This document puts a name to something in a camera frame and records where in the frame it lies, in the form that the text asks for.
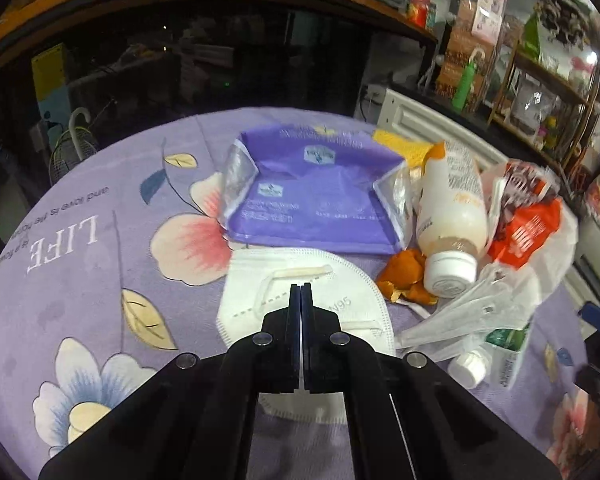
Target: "red jar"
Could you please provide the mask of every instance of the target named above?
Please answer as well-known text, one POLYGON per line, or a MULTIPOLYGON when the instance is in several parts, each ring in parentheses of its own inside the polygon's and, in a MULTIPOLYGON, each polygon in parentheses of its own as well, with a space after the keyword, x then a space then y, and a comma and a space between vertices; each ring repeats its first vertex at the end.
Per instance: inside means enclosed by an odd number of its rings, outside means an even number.
POLYGON ((418 27, 426 28, 429 2, 430 0, 409 0, 407 19, 418 27))

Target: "table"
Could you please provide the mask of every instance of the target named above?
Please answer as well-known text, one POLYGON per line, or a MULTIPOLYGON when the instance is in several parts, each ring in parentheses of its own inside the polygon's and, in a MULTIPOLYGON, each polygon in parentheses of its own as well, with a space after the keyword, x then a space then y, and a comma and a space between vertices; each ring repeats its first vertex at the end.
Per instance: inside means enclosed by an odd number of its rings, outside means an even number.
MULTIPOLYGON (((74 169, 7 243, 0 257, 0 440, 29 477, 179 352, 204 358, 225 350, 216 311, 232 251, 244 249, 227 242, 215 220, 218 171, 241 130, 275 123, 374 129, 289 108, 164 124, 74 169)), ((385 261, 348 258, 371 276, 385 261)), ((416 323, 402 306, 389 312, 396 331, 416 323)), ((474 394, 545 452, 555 407, 586 362, 563 287, 538 308, 530 339, 512 389, 482 385, 474 394), (560 365, 554 383, 544 370, 547 343, 567 348, 574 364, 560 365)), ((259 411, 249 478, 352 478, 347 428, 259 411)))

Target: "silver rivet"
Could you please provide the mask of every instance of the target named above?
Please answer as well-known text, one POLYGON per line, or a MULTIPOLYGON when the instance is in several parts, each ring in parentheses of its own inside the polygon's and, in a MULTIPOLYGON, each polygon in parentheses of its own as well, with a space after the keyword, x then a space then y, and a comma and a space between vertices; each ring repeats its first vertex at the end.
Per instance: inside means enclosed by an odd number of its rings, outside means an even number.
POLYGON ((196 364, 196 356, 186 352, 184 354, 180 354, 176 357, 176 366, 181 370, 186 370, 187 368, 191 368, 196 364))
POLYGON ((344 332, 334 332, 329 336, 329 341, 334 345, 344 346, 351 341, 351 338, 349 337, 349 334, 345 334, 344 332))
POLYGON ((269 332, 258 332, 251 339, 254 345, 266 346, 273 341, 273 336, 269 332))
POLYGON ((420 352, 412 352, 407 355, 407 362, 414 368, 423 368, 427 364, 427 358, 420 352))

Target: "pink flower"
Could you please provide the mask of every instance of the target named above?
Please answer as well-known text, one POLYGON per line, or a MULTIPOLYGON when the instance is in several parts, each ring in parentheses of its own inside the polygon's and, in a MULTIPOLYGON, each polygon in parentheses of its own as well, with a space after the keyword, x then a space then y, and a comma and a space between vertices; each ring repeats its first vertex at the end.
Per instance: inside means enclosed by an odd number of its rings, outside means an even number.
POLYGON ((588 405, 589 394, 578 389, 575 403, 565 394, 555 412, 554 443, 546 456, 558 467, 562 478, 569 477, 576 457, 581 453, 588 405))
POLYGON ((191 199, 204 213, 169 218, 151 240, 151 254, 165 278, 187 285, 205 285, 222 278, 233 250, 243 244, 229 242, 216 218, 220 207, 222 174, 192 184, 191 199))

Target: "white bottle cap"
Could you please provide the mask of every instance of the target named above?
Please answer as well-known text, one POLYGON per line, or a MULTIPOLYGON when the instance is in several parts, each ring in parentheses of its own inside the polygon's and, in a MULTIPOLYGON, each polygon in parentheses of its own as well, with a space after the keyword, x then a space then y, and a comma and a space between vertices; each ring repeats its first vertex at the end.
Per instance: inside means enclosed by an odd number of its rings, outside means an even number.
POLYGON ((439 298, 454 298, 475 281, 478 262, 462 251, 442 251, 427 258, 424 288, 439 298))
POLYGON ((453 359, 446 372, 461 386, 472 390, 484 380, 490 367, 489 356, 478 348, 453 359))

